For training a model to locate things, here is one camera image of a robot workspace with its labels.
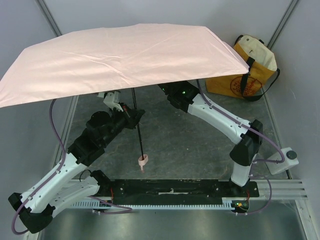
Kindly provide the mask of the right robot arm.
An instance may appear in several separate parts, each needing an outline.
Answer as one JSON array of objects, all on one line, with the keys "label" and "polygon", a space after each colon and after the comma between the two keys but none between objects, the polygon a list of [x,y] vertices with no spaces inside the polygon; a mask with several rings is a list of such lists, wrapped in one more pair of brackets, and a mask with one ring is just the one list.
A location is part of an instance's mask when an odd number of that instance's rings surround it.
[{"label": "right robot arm", "polygon": [[161,83],[158,85],[167,100],[176,109],[198,117],[227,136],[235,144],[229,156],[233,160],[230,180],[244,187],[250,175],[251,166],[262,144],[263,124],[242,119],[217,105],[201,90],[188,81]]}]

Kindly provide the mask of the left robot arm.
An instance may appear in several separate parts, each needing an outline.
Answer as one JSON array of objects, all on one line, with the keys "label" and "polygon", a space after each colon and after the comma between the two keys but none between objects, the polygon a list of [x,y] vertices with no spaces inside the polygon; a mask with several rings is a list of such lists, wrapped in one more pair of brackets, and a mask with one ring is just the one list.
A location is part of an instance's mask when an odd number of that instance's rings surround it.
[{"label": "left robot arm", "polygon": [[122,111],[114,109],[112,114],[95,112],[82,134],[68,150],[63,150],[62,159],[50,172],[29,190],[9,196],[8,201],[15,210],[13,218],[19,218],[28,232],[42,231],[69,205],[110,188],[110,179],[101,170],[95,170],[73,187],[62,189],[75,175],[102,156],[105,148],[123,129],[134,129],[145,114],[143,109],[131,109],[125,104],[121,107]]}]

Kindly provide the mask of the pink folding umbrella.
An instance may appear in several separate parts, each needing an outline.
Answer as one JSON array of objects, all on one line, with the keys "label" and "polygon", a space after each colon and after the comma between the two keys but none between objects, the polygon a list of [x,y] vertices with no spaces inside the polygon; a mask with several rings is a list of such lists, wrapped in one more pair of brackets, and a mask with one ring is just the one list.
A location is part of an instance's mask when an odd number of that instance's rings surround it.
[{"label": "pink folding umbrella", "polygon": [[0,81],[0,105],[246,74],[205,26],[140,23],[70,32],[25,48]]}]

